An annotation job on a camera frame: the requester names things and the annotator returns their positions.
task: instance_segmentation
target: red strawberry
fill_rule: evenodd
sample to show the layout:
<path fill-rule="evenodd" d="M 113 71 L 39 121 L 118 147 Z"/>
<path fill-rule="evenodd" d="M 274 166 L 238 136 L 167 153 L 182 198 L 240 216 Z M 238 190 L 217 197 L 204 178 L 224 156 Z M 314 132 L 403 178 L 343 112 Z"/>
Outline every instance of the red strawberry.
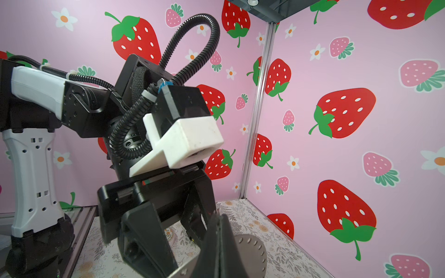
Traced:
<path fill-rule="evenodd" d="M 267 164 L 269 168 L 273 169 L 272 166 L 269 165 L 269 161 L 272 158 L 272 143 L 271 141 L 261 135 L 257 134 L 256 136 L 256 144 L 255 144 L 255 151 L 253 153 L 253 164 L 263 167 Z"/>
<path fill-rule="evenodd" d="M 246 107 L 246 103 L 247 103 L 248 99 L 249 98 L 247 97 L 246 94 L 242 94 L 240 97 L 238 97 L 238 99 L 236 100 L 236 106 L 235 106 L 236 110 L 241 110 L 244 107 Z"/>
<path fill-rule="evenodd" d="M 287 192 L 289 189 L 289 178 L 281 177 L 277 180 L 277 184 L 275 185 L 275 191 L 278 195 L 283 195 L 284 192 Z"/>
<path fill-rule="evenodd" d="M 445 84 L 445 70 L 433 60 L 410 60 L 400 67 L 400 82 L 418 93 L 441 89 Z"/>
<path fill-rule="evenodd" d="M 284 130 L 291 132 L 294 129 L 295 116 L 291 110 L 287 110 L 283 117 Z"/>
<path fill-rule="evenodd" d="M 249 13 L 227 0 L 222 9 L 222 25 L 232 38 L 238 38 L 239 48 L 241 37 L 245 37 L 250 28 Z"/>
<path fill-rule="evenodd" d="M 219 72 L 221 68 L 223 67 L 221 65 L 221 55 L 218 53 L 218 51 L 215 50 L 212 57 L 210 58 L 210 63 L 212 64 L 212 69 L 216 72 Z"/>
<path fill-rule="evenodd" d="M 294 223 L 292 220 L 285 214 L 269 214 L 267 216 L 275 225 L 280 228 L 286 235 L 288 235 L 291 239 L 294 239 Z"/>
<path fill-rule="evenodd" d="M 363 170 L 368 176 L 375 177 L 375 183 L 382 186 L 396 186 L 400 182 L 399 173 L 392 169 L 391 161 L 377 153 L 363 155 Z"/>
<path fill-rule="evenodd" d="M 333 39 L 329 46 L 331 57 L 338 57 L 339 60 L 345 59 L 354 50 L 353 45 L 354 43 L 347 36 Z"/>
<path fill-rule="evenodd" d="M 8 56 L 6 55 L 6 52 L 0 51 L 0 59 L 7 60 Z"/>
<path fill-rule="evenodd" d="M 359 261 L 361 255 L 357 241 L 371 240 L 376 229 L 377 220 L 372 209 L 352 191 L 333 180 L 320 183 L 317 200 L 321 225 L 341 242 L 355 242 L 356 259 Z"/>
<path fill-rule="evenodd" d="M 444 6 L 442 0 L 372 0 L 368 14 L 386 28 L 405 29 L 427 20 Z"/>
<path fill-rule="evenodd" d="M 211 180 L 227 177 L 233 166 L 232 155 L 225 149 L 218 149 L 214 152 L 206 163 L 206 174 Z"/>
<path fill-rule="evenodd" d="M 262 56 L 260 56 L 253 64 L 253 72 L 247 73 L 247 76 L 249 76 L 249 74 L 253 73 L 253 82 L 255 83 L 255 86 L 258 86 L 259 70 L 261 69 L 261 59 L 262 59 Z"/>
<path fill-rule="evenodd" d="M 196 87 L 201 91 L 202 97 L 206 101 L 207 108 L 210 110 L 210 115 L 213 115 L 215 120 L 221 118 L 221 124 L 223 125 L 224 120 L 221 114 L 226 108 L 226 98 L 223 93 L 207 85 L 198 85 Z"/>
<path fill-rule="evenodd" d="M 315 14 L 315 18 L 314 18 L 314 24 L 317 24 L 318 12 L 326 12 L 327 10 L 332 8 L 335 4 L 337 4 L 338 1 L 340 1 L 340 0 L 321 0 L 315 4 L 312 4 L 310 6 L 311 11 L 312 12 L 317 11 L 317 13 Z"/>
<path fill-rule="evenodd" d="M 166 11 L 166 24 L 168 27 L 173 28 L 181 24 L 181 17 L 184 16 L 181 10 L 181 5 L 174 4 L 171 5 Z"/>
<path fill-rule="evenodd" d="M 279 100 L 283 101 L 279 94 L 286 89 L 291 75 L 291 68 L 282 59 L 273 61 L 267 72 L 266 94 L 271 97 L 278 95 Z"/>
<path fill-rule="evenodd" d="M 136 54 L 150 62 L 159 64 L 161 50 L 158 38 L 148 21 L 140 17 L 126 16 L 120 22 L 109 12 L 105 12 L 105 15 L 119 22 L 111 30 L 111 35 L 114 50 L 120 57 L 127 60 L 128 56 Z"/>
<path fill-rule="evenodd" d="M 430 278 L 431 267 L 422 258 L 409 254 L 394 254 L 390 257 L 392 265 L 385 264 L 385 273 L 390 278 Z"/>
<path fill-rule="evenodd" d="M 108 154 L 108 150 L 107 150 L 107 147 L 106 147 L 106 145 L 105 145 L 104 138 L 99 137 L 99 138 L 97 139 L 97 142 L 99 143 L 99 147 L 101 148 L 101 150 L 102 150 L 105 154 Z"/>
<path fill-rule="evenodd" d="M 362 124 L 374 108 L 376 96 L 365 88 L 348 89 L 324 95 L 317 104 L 314 119 L 321 134 L 345 138 Z"/>

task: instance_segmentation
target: floral patterned floor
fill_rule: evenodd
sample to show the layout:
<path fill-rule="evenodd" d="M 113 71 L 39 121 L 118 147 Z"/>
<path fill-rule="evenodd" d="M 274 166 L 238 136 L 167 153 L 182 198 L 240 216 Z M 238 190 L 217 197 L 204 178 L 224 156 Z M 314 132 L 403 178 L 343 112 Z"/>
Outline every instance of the floral patterned floor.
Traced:
<path fill-rule="evenodd" d="M 267 248 L 267 278 L 332 278 L 248 200 L 219 202 L 217 208 L 221 214 L 227 214 L 235 235 L 252 234 L 264 242 Z M 179 266 L 199 254 L 199 247 L 190 241 L 180 222 L 166 229 L 166 236 Z M 122 261 L 117 239 L 104 245 L 99 218 L 96 217 L 72 278 L 142 277 Z"/>

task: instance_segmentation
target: pink wallpaper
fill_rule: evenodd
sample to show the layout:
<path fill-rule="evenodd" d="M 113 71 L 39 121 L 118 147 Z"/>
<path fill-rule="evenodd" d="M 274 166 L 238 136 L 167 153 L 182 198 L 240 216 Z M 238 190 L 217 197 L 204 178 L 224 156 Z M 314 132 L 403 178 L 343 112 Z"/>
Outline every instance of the pink wallpaper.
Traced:
<path fill-rule="evenodd" d="M 278 27 L 247 198 L 334 277 L 445 276 L 443 7 L 323 0 Z"/>
<path fill-rule="evenodd" d="M 209 103 L 212 101 L 210 91 L 218 91 L 225 100 L 225 109 L 220 108 L 222 101 L 215 103 L 218 109 L 214 116 L 225 140 L 219 152 L 227 156 L 227 161 L 231 161 L 227 164 L 231 167 L 226 166 L 224 178 L 213 180 L 213 186 L 217 201 L 235 199 L 239 196 L 246 130 L 255 94 L 255 84 L 246 73 L 252 71 L 250 61 L 261 56 L 263 51 L 264 21 L 233 5 L 229 7 L 223 0 L 6 1 L 0 9 L 0 25 L 3 26 L 0 57 L 12 53 L 37 61 L 46 59 L 55 68 L 76 70 L 114 84 L 125 62 L 122 56 L 136 52 L 159 62 L 177 27 L 190 16 L 203 12 L 218 20 L 221 39 L 212 59 L 186 85 L 205 85 L 208 91 L 204 92 L 204 97 Z M 127 18 L 127 22 L 136 23 L 132 28 L 132 40 L 119 32 L 112 33 L 113 26 L 126 16 L 133 16 Z M 179 43 L 167 71 L 175 73 L 194 59 L 206 45 L 209 35 L 207 26 L 190 30 Z M 117 180 L 97 139 L 80 139 L 75 132 L 62 127 L 56 131 L 54 150 L 54 176 L 60 201 L 72 204 L 70 193 L 74 192 L 74 205 L 95 205 L 97 189 Z M 0 213 L 13 212 L 12 163 L 3 140 L 0 152 Z"/>

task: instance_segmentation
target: white flower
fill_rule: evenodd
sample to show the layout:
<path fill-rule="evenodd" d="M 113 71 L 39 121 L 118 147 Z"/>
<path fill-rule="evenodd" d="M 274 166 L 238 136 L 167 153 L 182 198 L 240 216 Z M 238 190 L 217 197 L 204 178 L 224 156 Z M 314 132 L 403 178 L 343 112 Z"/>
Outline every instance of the white flower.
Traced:
<path fill-rule="evenodd" d="M 423 170 L 437 169 L 445 175 L 445 147 L 440 148 L 437 153 L 432 151 L 421 151 L 420 153 L 428 159 L 422 164 Z"/>
<path fill-rule="evenodd" d="M 196 32 L 198 34 L 202 34 L 203 36 L 206 36 L 206 31 L 208 31 L 209 29 L 210 29 L 210 27 L 207 25 L 199 25 L 198 29 L 196 29 Z"/>
<path fill-rule="evenodd" d="M 255 193 L 258 194 L 258 192 L 261 193 L 261 184 L 256 181 L 255 182 Z"/>
<path fill-rule="evenodd" d="M 310 53 L 312 54 L 310 61 L 312 61 L 313 59 L 320 60 L 321 53 L 323 53 L 323 51 L 325 50 L 324 47 L 323 48 L 320 47 L 321 45 L 318 44 L 315 49 L 310 51 Z"/>
<path fill-rule="evenodd" d="M 233 78 L 236 75 L 236 72 L 233 70 L 233 67 L 230 67 L 230 69 L 226 69 L 227 72 L 227 79 L 231 78 L 233 80 Z"/>
<path fill-rule="evenodd" d="M 198 53 L 193 52 L 191 49 L 189 49 L 189 54 L 186 55 L 186 59 L 189 60 L 189 62 L 191 62 L 194 58 L 196 58 L 196 56 L 198 56 Z"/>
<path fill-rule="evenodd" d="M 235 186 L 232 188 L 233 190 L 235 190 L 235 193 L 238 192 L 238 190 L 240 190 L 239 185 L 241 184 L 241 182 L 236 182 Z"/>
<path fill-rule="evenodd" d="M 243 124 L 243 127 L 240 129 L 240 131 L 244 134 L 246 134 L 247 132 L 249 132 L 248 130 L 249 125 L 245 125 Z"/>
<path fill-rule="evenodd" d="M 61 154 L 60 152 L 54 152 L 54 163 L 59 169 L 62 169 L 64 165 L 72 164 L 71 160 L 69 159 L 69 153 Z"/>
<path fill-rule="evenodd" d="M 266 42 L 264 35 L 261 35 L 261 33 L 258 33 L 258 37 L 256 37 L 256 40 L 258 41 L 258 45 L 262 45 Z"/>
<path fill-rule="evenodd" d="M 68 10 L 63 8 L 61 12 L 51 12 L 56 20 L 56 27 L 66 27 L 69 31 L 73 30 L 73 23 L 77 22 L 77 18 L 70 16 Z"/>
<path fill-rule="evenodd" d="M 297 27 L 296 27 L 296 26 L 294 27 L 294 25 L 291 24 L 290 27 L 289 27 L 289 29 L 286 29 L 286 30 L 285 30 L 285 32 L 286 32 L 286 37 L 285 37 L 285 39 L 287 39 L 287 37 L 292 37 L 292 36 L 293 36 L 295 28 L 297 28 Z"/>
<path fill-rule="evenodd" d="M 298 165 L 298 158 L 294 158 L 291 156 L 290 161 L 287 162 L 287 165 L 291 167 L 291 171 L 293 171 L 295 168 L 300 169 L 300 166 Z"/>

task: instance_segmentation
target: metal disc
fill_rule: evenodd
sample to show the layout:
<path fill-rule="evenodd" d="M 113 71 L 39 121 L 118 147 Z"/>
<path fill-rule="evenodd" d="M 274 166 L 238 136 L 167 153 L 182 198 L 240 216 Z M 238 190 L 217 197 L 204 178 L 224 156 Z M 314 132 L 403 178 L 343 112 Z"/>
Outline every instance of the metal disc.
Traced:
<path fill-rule="evenodd" d="M 267 251 L 264 243 L 251 234 L 237 235 L 235 242 L 249 278 L 266 277 Z"/>

